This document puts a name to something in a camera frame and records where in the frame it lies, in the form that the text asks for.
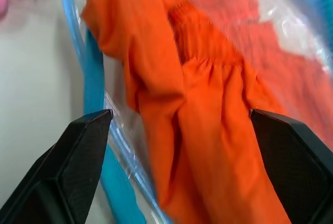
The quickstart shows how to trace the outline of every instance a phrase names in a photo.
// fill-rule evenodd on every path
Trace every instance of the clear plastic bag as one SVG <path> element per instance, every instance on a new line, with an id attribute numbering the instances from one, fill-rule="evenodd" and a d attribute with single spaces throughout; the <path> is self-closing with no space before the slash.
<path id="1" fill-rule="evenodd" d="M 306 18 L 299 12 L 295 5 L 289 0 L 258 0 L 258 3 L 260 5 L 259 22 L 269 21 L 273 24 L 278 36 L 278 43 L 282 49 L 302 55 L 304 58 L 318 60 L 322 64 L 323 70 L 330 72 L 330 53 L 327 47 L 323 43 L 321 36 L 306 23 Z M 83 68 L 85 66 L 85 42 L 81 36 L 82 31 L 80 31 L 80 12 L 75 6 L 74 0 L 63 0 L 63 4 L 74 47 L 80 65 Z M 231 36 L 229 40 L 237 42 Z M 109 144 L 113 151 L 118 154 L 119 161 L 126 171 L 129 180 L 133 181 L 139 187 L 142 195 L 148 201 L 154 215 L 162 223 L 167 223 L 169 222 L 167 216 L 163 214 L 157 204 L 154 187 L 149 176 L 149 164 L 146 166 L 142 164 L 142 160 L 148 159 L 143 157 L 144 155 L 137 155 L 137 153 L 145 154 L 146 152 L 137 152 L 137 149 L 134 148 L 134 146 L 145 146 L 144 134 L 134 134 L 139 135 L 139 138 L 138 136 L 133 136 L 131 121 L 133 122 L 133 120 L 138 119 L 139 116 L 126 108 L 124 104 L 124 87 L 119 87 L 119 81 L 117 83 L 110 82 L 116 71 L 115 68 L 120 69 L 119 64 L 105 59 L 104 70 L 106 71 L 107 92 L 104 95 L 104 108 L 112 109 L 116 116 L 110 126 Z M 139 143 L 133 145 L 133 139 L 139 139 Z"/>

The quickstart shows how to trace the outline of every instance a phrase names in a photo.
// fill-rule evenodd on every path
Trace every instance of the plastic wrap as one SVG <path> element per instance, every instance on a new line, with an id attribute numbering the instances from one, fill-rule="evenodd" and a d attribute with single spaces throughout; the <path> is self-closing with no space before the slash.
<path id="1" fill-rule="evenodd" d="M 307 24 L 305 16 L 297 6 L 290 0 L 258 0 L 258 2 L 260 5 L 260 21 L 272 22 L 276 34 L 278 35 L 279 44 L 284 50 L 302 55 L 304 58 L 316 59 L 322 64 L 322 69 L 325 70 L 325 72 L 330 72 L 330 53 L 323 43 L 321 36 Z M 75 6 L 74 0 L 63 0 L 63 6 L 75 51 L 79 63 L 85 72 L 87 60 L 85 59 L 85 42 L 81 34 L 82 31 L 80 31 L 80 12 Z M 105 67 L 106 64 L 114 65 L 114 63 L 104 63 L 104 69 L 107 73 L 108 70 L 114 72 L 114 69 Z M 123 95 L 124 88 L 119 88 L 117 84 L 116 87 L 112 89 L 112 93 L 113 94 L 110 96 L 107 90 L 103 98 L 104 108 L 112 109 L 116 116 L 110 126 L 109 144 L 112 150 L 118 155 L 119 161 L 128 175 L 128 179 L 138 186 L 140 192 L 151 206 L 152 211 L 157 216 L 157 219 L 162 223 L 167 223 L 169 220 L 158 206 L 154 187 L 150 176 L 148 176 L 149 168 L 144 169 L 142 162 L 140 162 L 142 158 L 140 157 L 139 159 L 137 157 L 136 150 L 133 147 L 133 139 L 135 139 L 135 137 L 131 134 L 132 130 L 129 127 L 130 120 L 123 119 L 124 114 L 126 114 L 126 112 L 128 113 L 128 110 L 123 108 L 119 109 L 113 101 L 116 97 L 114 93 Z M 135 114 L 133 114 L 132 117 L 139 118 L 138 115 Z M 140 136 L 140 145 L 145 145 L 142 138 L 143 136 Z"/>

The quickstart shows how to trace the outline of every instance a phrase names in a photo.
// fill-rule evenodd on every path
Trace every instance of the orange fabric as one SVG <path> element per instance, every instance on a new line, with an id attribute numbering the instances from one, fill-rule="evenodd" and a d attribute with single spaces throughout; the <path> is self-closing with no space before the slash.
<path id="1" fill-rule="evenodd" d="M 278 99 L 284 86 L 293 89 L 292 75 L 280 65 L 282 83 L 267 66 L 294 63 L 272 25 L 258 23 L 258 7 L 257 0 L 87 0 L 82 12 L 100 49 L 123 64 L 158 201 L 176 223 L 290 223 L 249 110 L 289 113 Z M 289 90 L 285 99 L 297 106 L 301 92 Z"/>

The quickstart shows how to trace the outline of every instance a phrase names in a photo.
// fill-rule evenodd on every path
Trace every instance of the orange dress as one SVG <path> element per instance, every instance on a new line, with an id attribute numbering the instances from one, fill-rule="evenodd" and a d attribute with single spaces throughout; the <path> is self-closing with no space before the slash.
<path id="1" fill-rule="evenodd" d="M 254 107 L 288 114 L 262 78 L 278 92 L 288 87 L 269 78 L 267 66 L 290 54 L 280 50 L 270 23 L 258 23 L 258 6 L 87 0 L 82 12 L 101 51 L 123 65 L 127 104 L 145 126 L 158 201 L 175 223 L 290 223 L 249 118 Z"/>

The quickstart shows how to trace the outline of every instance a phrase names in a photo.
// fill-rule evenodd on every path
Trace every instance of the transparent plastic sheet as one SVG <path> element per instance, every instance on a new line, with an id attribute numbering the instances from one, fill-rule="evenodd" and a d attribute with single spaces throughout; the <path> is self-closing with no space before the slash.
<path id="1" fill-rule="evenodd" d="M 304 55 L 309 59 L 317 59 L 323 64 L 323 70 L 330 72 L 330 53 L 323 43 L 321 37 L 317 35 L 306 24 L 306 18 L 298 11 L 289 0 L 258 0 L 260 4 L 260 20 L 271 21 L 274 24 L 275 31 L 279 38 L 281 47 L 292 53 Z M 72 13 L 75 15 L 71 20 L 73 23 L 69 27 L 78 27 L 74 34 L 74 47 L 77 53 L 84 50 L 84 41 L 79 32 L 77 22 L 80 22 L 79 11 L 74 9 Z M 84 60 L 79 59 L 81 66 Z M 119 159 L 124 170 L 129 175 L 129 179 L 141 189 L 142 194 L 148 200 L 157 216 L 163 223 L 168 222 L 163 213 L 159 209 L 154 189 L 147 171 L 142 167 L 140 160 L 137 158 L 136 151 L 133 148 L 131 130 L 122 119 L 121 110 L 117 109 L 112 101 L 113 96 L 105 93 L 105 108 L 110 108 L 115 113 L 115 119 L 110 127 L 110 145 L 119 154 Z"/>

